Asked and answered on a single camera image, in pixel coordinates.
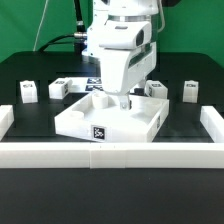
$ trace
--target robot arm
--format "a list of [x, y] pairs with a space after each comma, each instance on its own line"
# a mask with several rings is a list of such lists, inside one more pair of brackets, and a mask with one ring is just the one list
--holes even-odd
[[156, 65], [155, 41], [161, 0], [94, 2], [94, 13], [97, 12], [96, 17], [101, 17], [103, 23], [96, 23], [97, 18], [93, 21], [91, 31], [97, 32], [95, 38], [90, 39], [95, 44], [92, 55], [100, 61], [104, 91], [118, 96], [121, 109], [128, 110], [130, 89], [145, 79]]

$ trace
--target black surface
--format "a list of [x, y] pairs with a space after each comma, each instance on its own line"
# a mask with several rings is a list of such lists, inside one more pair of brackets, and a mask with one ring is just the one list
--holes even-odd
[[223, 224], [224, 171], [0, 170], [1, 224]]
[[[14, 104], [16, 122], [4, 141], [75, 141], [54, 134], [53, 116], [83, 94], [48, 99], [58, 77], [96, 75], [72, 54], [18, 53], [0, 64], [0, 103]], [[223, 69], [200, 54], [160, 54], [151, 74], [169, 88], [165, 141], [210, 141], [198, 123], [201, 105], [223, 113]], [[21, 103], [18, 82], [35, 80], [39, 104]], [[200, 102], [181, 102], [184, 80], [200, 82]], [[223, 224], [223, 169], [1, 169], [1, 224]]]
[[[21, 52], [0, 64], [0, 104], [13, 104], [15, 122], [4, 142], [84, 141], [55, 134], [54, 116], [85, 94], [69, 94], [63, 100], [50, 100], [48, 85], [59, 77], [99, 76], [99, 68], [81, 61], [73, 53]], [[224, 112], [224, 69], [203, 54], [160, 53], [153, 80], [168, 87], [170, 112], [155, 142], [212, 142], [201, 125], [202, 105], [213, 105]], [[38, 89], [37, 104], [23, 104], [19, 82], [34, 80]], [[199, 81], [197, 104], [183, 103], [186, 80]]]

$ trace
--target green backdrop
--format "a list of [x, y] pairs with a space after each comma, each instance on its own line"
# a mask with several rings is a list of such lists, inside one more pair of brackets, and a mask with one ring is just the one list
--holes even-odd
[[[0, 1], [0, 61], [19, 51], [33, 50], [45, 0]], [[85, 24], [92, 19], [91, 0], [81, 0]], [[159, 34], [160, 52], [198, 52], [224, 67], [224, 1], [182, 0], [164, 8], [166, 28]], [[73, 0], [49, 0], [37, 47], [75, 31]], [[67, 46], [49, 50], [72, 50]]]

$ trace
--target white plastic part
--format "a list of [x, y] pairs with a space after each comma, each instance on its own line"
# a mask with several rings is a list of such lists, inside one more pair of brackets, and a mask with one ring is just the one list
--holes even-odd
[[92, 104], [95, 109], [105, 109], [108, 107], [108, 95], [105, 92], [94, 92], [92, 94]]
[[145, 94], [154, 98], [167, 99], [168, 89], [159, 81], [148, 80]]
[[183, 102], [197, 103], [198, 89], [199, 89], [198, 82], [192, 81], [192, 80], [185, 81], [184, 82], [184, 92], [183, 92]]
[[49, 85], [49, 97], [51, 99], [64, 99], [69, 94], [70, 78], [58, 78]]
[[102, 29], [108, 19], [108, 5], [101, 0], [93, 1], [93, 22], [87, 29], [87, 49], [82, 52], [85, 57], [99, 58], [101, 48], [99, 40], [102, 35]]
[[20, 91], [23, 103], [36, 103], [37, 98], [37, 88], [34, 81], [23, 81], [20, 82]]
[[159, 111], [160, 107], [162, 106], [161, 101], [153, 100], [149, 101], [144, 105], [144, 112], [147, 116], [153, 117]]
[[109, 15], [142, 16], [158, 13], [157, 0], [110, 0]]
[[107, 147], [96, 145], [90, 150], [90, 168], [125, 168], [124, 148], [114, 147], [108, 144]]
[[0, 168], [224, 168], [223, 143], [1, 143]]
[[[138, 36], [142, 42], [137, 45]], [[135, 49], [150, 42], [152, 25], [150, 22], [115, 22], [108, 21], [100, 37], [100, 47], [112, 49]]]
[[129, 63], [133, 56], [140, 53], [139, 48], [135, 50], [103, 49], [100, 60], [104, 91], [111, 95], [125, 95], [141, 82], [156, 65], [156, 43], [152, 43], [151, 47], [150, 53], [131, 67]]
[[0, 106], [0, 141], [14, 121], [12, 105]]
[[[108, 96], [108, 107], [95, 109], [89, 93], [55, 117], [56, 134], [98, 142], [152, 142], [165, 121], [169, 101], [141, 96], [130, 96], [132, 109], [120, 110], [115, 96]], [[154, 116], [145, 114], [147, 102], [160, 102]], [[71, 111], [81, 111], [84, 120], [74, 121]]]
[[72, 119], [75, 119], [75, 120], [83, 120], [84, 119], [84, 113], [81, 111], [77, 111], [77, 110], [72, 110], [70, 112], [70, 116]]
[[213, 106], [202, 106], [200, 121], [215, 143], [224, 143], [224, 119]]

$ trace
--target white robot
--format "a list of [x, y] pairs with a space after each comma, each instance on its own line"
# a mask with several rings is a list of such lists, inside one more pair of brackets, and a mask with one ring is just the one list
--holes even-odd
[[100, 65], [104, 92], [93, 91], [57, 115], [57, 134], [99, 142], [153, 140], [168, 100], [129, 93], [155, 68], [159, 8], [161, 0], [93, 0], [82, 54]]
[[[162, 27], [158, 30], [158, 14]], [[93, 0], [84, 61], [100, 63], [104, 91], [129, 110], [129, 91], [156, 65], [156, 38], [164, 27], [161, 0]]]

